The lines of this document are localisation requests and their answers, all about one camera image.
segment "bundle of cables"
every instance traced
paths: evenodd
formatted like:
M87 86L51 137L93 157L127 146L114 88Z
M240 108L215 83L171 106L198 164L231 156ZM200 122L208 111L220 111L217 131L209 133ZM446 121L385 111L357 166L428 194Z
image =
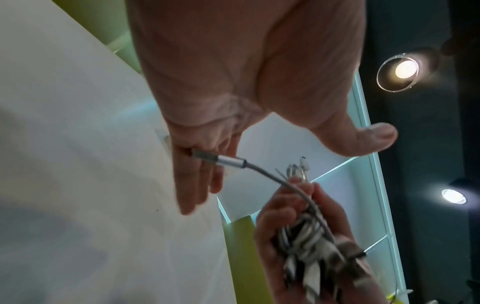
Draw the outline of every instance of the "bundle of cables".
M286 285L302 284L310 303L318 302L321 291L325 289L341 302L341 290L337 285L339 278L350 279L356 287L372 279L361 261L365 257L364 251L347 237L334 236L318 205L302 190L245 159L195 149L192 156L217 165L252 169L292 190L307 203L307 209L294 224L278 231L275 244L285 257L283 269ZM287 176L299 176L302 181L307 181L307 171L306 160L301 158L300 166L288 167Z

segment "dark ceiling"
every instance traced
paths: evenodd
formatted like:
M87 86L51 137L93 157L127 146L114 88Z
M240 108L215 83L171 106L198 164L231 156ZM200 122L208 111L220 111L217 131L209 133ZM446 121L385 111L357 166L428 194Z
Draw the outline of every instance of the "dark ceiling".
M480 179L480 1L367 0L367 18L360 77L372 123L399 131L380 162L410 303L480 303L466 284L480 279L480 208L440 196ZM435 73L403 92L378 87L386 59L427 47L443 54Z

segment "human hand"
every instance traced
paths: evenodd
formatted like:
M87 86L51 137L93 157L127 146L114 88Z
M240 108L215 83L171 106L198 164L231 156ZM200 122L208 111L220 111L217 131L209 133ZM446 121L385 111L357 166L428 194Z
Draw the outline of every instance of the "human hand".
M275 112L332 151L390 146L395 128L357 129L347 95L360 61L363 0L127 0L142 70L168 125L183 214L223 184L191 148L236 156L242 132Z
M332 200L314 183L300 183L300 179L291 178L290 183L296 184L320 206L321 212L334 235L343 235L354 239L347 215L337 202ZM254 234L255 246L263 266L263 272L276 304L307 303L305 290L299 284L287 288L284 283L284 262L278 254L272 240L277 230L295 222L297 215L305 210L306 203L289 189L278 189L262 208L256 218ZM342 299L344 304L385 304L388 303L380 287L374 280L366 283L362 289L354 287L351 281L341 279ZM321 304L337 304L331 295L321 294Z

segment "light bulb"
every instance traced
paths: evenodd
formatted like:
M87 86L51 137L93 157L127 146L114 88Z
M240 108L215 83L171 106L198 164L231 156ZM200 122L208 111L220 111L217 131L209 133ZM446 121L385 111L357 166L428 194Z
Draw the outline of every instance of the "light bulb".
M453 204L465 204L467 199L458 191L451 189L444 189L441 191L441 195L444 199Z
M416 62L412 60L406 60L401 62L395 69L395 75L400 79L410 78L419 69Z

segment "marble surface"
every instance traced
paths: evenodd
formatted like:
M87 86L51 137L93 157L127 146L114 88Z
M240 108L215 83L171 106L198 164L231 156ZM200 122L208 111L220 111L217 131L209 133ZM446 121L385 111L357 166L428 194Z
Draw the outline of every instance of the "marble surface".
M0 298L235 303L215 197L175 204L141 76L49 0L0 2Z

